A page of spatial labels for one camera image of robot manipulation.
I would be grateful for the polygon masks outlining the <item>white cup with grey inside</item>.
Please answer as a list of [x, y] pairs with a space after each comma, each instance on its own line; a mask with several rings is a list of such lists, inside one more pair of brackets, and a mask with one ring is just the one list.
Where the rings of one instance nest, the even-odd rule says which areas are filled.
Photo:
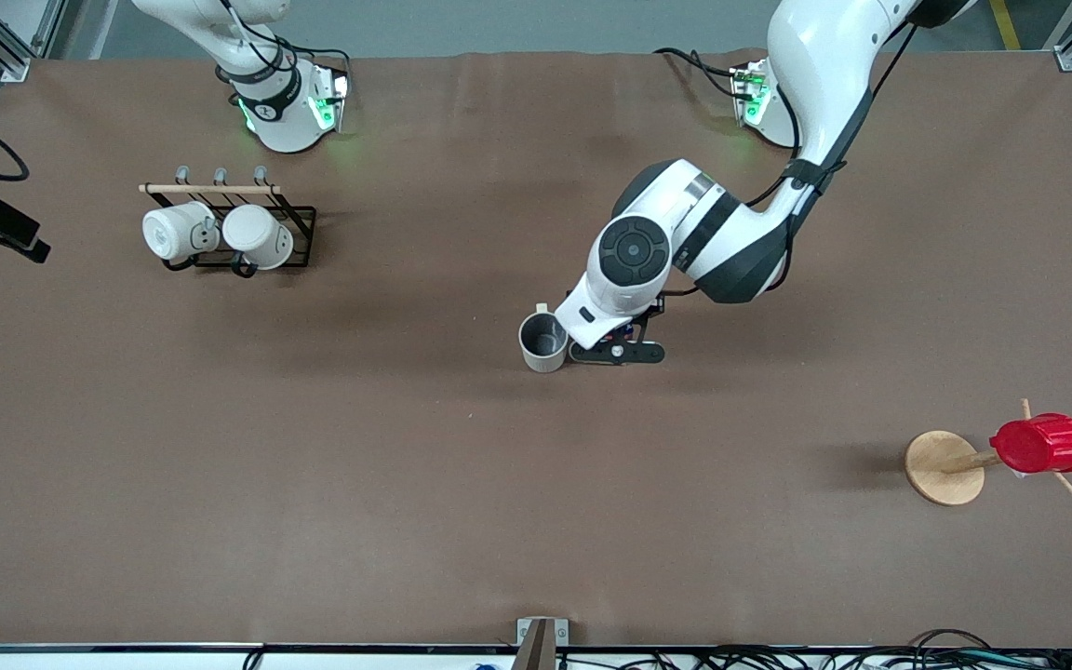
[[547, 302], [537, 302], [535, 310], [520, 323], [517, 338], [525, 364], [533, 372], [552, 373], [565, 364], [569, 334]]

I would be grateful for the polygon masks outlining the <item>red ribbed cup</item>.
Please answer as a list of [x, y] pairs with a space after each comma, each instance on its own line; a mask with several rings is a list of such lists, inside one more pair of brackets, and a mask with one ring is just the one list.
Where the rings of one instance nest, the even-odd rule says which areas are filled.
[[1001, 425], [988, 445], [1021, 474], [1072, 474], [1071, 416], [1048, 412]]

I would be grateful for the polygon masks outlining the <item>white mug with face print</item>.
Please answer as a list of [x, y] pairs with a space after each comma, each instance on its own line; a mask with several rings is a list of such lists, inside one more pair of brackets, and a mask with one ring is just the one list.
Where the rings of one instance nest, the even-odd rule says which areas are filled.
[[212, 253], [221, 242], [217, 217], [200, 202], [150, 209], [143, 215], [142, 229], [146, 245], [161, 260], [187, 260]]

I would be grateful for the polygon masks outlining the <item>plain white mug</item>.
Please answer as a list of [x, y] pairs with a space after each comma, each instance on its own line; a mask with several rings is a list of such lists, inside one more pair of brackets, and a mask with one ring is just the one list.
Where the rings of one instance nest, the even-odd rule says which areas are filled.
[[268, 208], [245, 204], [230, 209], [221, 225], [222, 238], [234, 252], [238, 270], [276, 270], [289, 262], [294, 237]]

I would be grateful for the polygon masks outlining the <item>brown table cover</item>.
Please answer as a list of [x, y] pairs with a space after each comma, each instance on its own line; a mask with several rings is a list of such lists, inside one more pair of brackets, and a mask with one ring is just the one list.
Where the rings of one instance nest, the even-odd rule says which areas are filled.
[[[750, 198], [786, 159], [646, 55], [364, 60], [346, 132], [263, 150], [200, 60], [42, 62], [0, 90], [0, 643], [1072, 646], [1072, 495], [906, 482], [927, 430], [1072, 415], [1072, 74], [909, 54], [786, 284], [650, 323], [662, 364], [531, 372], [637, 172]], [[256, 167], [309, 267], [172, 272], [144, 182]]]

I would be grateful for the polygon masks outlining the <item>wooden mug tree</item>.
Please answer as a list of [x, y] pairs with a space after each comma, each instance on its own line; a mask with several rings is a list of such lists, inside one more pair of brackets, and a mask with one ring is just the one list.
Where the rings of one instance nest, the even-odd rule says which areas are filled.
[[[1021, 415], [1014, 421], [1039, 415], [1031, 411], [1028, 398], [1021, 400], [1019, 411]], [[919, 496], [940, 506], [961, 506], [973, 502], [985, 487], [986, 472], [999, 467], [1012, 472], [1018, 478], [1051, 476], [1056, 482], [1063, 485], [1067, 492], [1072, 493], [1072, 483], [1067, 478], [1069, 474], [1021, 474], [1000, 461], [995, 450], [991, 449], [988, 440], [985, 449], [978, 449], [969, 440], [949, 430], [928, 430], [912, 438], [904, 450], [903, 470], [907, 483], [910, 483]]]

